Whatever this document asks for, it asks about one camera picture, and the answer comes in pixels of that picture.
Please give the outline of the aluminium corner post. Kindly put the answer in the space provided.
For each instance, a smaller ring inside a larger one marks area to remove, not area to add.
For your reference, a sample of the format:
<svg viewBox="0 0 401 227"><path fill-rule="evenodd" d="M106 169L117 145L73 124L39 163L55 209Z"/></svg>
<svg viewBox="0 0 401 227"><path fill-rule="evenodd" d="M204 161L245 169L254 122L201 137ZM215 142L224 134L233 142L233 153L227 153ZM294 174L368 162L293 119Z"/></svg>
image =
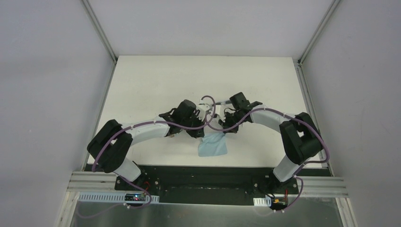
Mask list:
<svg viewBox="0 0 401 227"><path fill-rule="evenodd" d="M334 15L335 11L337 10L338 6L342 3L342 0L332 0L328 9L326 10L325 14L323 15L322 19L320 20L317 28L315 29L311 39L307 43L305 49L303 50L300 58L297 60L299 66L302 66L305 60L308 57L308 54L313 49L315 44L318 42L320 35L323 33L324 29L326 28L327 24L329 23L330 19Z"/></svg>
<svg viewBox="0 0 401 227"><path fill-rule="evenodd" d="M114 65L117 64L118 61L118 56L116 55L115 51L113 50L113 47L90 3L89 0L80 0L83 9L85 10L95 32L97 33L101 43L103 44L104 48L106 49L109 57L111 58L112 62L114 63Z"/></svg>

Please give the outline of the right aluminium corner post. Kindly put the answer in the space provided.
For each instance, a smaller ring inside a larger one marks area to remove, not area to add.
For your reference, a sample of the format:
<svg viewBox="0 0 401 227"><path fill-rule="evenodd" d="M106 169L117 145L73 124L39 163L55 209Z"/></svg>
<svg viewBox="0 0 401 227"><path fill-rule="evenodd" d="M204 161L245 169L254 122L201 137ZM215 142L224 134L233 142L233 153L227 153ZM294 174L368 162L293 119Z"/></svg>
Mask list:
<svg viewBox="0 0 401 227"><path fill-rule="evenodd" d="M307 43L305 49L303 50L300 58L297 60L299 66L302 66L305 60L308 57L308 54L313 49L315 44L318 42L320 35L323 33L324 29L326 28L327 24L329 23L330 19L334 15L335 11L337 10L338 6L342 3L342 0L332 0L328 9L326 10L325 14L323 15L322 19L320 20L317 28L315 29L311 39Z"/></svg>

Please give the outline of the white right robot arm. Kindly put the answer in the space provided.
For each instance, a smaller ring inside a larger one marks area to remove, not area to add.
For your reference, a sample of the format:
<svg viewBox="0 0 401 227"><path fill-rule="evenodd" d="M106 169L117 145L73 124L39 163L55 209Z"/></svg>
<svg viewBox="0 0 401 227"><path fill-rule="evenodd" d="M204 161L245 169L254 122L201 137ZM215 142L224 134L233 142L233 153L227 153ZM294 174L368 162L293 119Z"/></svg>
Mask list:
<svg viewBox="0 0 401 227"><path fill-rule="evenodd" d="M222 111L219 125L224 133L236 133L242 123L266 126L281 135L285 155L269 174L269 189L275 194L287 188L287 180L310 158L323 150L323 140L309 114L284 114L262 102L250 102L242 92L229 98L230 111Z"/></svg>

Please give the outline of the left aluminium corner post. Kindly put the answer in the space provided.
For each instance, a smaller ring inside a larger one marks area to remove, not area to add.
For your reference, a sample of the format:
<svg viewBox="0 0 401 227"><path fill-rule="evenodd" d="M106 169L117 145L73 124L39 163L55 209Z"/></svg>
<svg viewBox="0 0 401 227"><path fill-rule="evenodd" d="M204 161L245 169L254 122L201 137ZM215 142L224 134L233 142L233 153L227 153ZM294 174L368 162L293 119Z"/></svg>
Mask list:
<svg viewBox="0 0 401 227"><path fill-rule="evenodd" d="M103 44L104 48L106 49L109 57L111 58L112 62L114 63L114 65L117 64L118 61L118 56L116 55L115 51L113 50L113 47L90 3L89 0L80 0L83 9L85 10L95 32L97 33L101 43Z"/></svg>

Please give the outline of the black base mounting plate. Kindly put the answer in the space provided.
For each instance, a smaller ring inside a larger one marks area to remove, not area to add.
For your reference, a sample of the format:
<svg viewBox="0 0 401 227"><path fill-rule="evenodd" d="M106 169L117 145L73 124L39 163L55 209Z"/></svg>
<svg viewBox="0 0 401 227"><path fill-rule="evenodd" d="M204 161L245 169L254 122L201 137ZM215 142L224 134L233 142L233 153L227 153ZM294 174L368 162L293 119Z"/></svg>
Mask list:
<svg viewBox="0 0 401 227"><path fill-rule="evenodd" d="M266 194L297 196L300 183L292 178L271 183L269 167L199 167L140 165L134 182L160 203L251 206Z"/></svg>

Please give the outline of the light blue cleaning cloth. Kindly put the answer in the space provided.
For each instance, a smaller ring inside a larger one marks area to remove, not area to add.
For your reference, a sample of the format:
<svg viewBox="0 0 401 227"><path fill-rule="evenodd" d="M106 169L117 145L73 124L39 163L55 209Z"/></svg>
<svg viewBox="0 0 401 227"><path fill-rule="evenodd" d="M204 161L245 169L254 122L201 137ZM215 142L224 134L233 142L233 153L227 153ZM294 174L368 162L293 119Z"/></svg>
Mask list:
<svg viewBox="0 0 401 227"><path fill-rule="evenodd" d="M228 153L225 134L215 132L206 134L198 146L198 156L215 157Z"/></svg>

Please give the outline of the aluminium frame rail front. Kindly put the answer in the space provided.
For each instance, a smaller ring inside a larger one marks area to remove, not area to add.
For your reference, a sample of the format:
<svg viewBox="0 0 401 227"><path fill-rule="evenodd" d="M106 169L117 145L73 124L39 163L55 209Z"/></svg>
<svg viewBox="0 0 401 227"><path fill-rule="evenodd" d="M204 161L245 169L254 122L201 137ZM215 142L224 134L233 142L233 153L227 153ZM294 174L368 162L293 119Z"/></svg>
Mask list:
<svg viewBox="0 0 401 227"><path fill-rule="evenodd" d="M349 193L341 177L301 176L303 197L348 198ZM68 183L68 192L115 192L115 174L75 171Z"/></svg>

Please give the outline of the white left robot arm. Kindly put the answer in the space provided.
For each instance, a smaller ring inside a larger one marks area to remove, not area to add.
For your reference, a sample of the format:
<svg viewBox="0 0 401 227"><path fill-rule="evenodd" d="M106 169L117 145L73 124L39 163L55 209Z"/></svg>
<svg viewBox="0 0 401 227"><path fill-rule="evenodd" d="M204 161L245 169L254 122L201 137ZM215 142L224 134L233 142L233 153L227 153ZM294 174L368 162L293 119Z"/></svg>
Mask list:
<svg viewBox="0 0 401 227"><path fill-rule="evenodd" d="M94 158L93 171L115 173L126 179L132 191L144 186L142 170L127 158L135 144L162 137L169 137L186 131L193 138L204 136L205 116L211 106L200 102L183 100L176 108L161 113L149 121L124 125L111 119L99 130L87 145L88 153Z"/></svg>

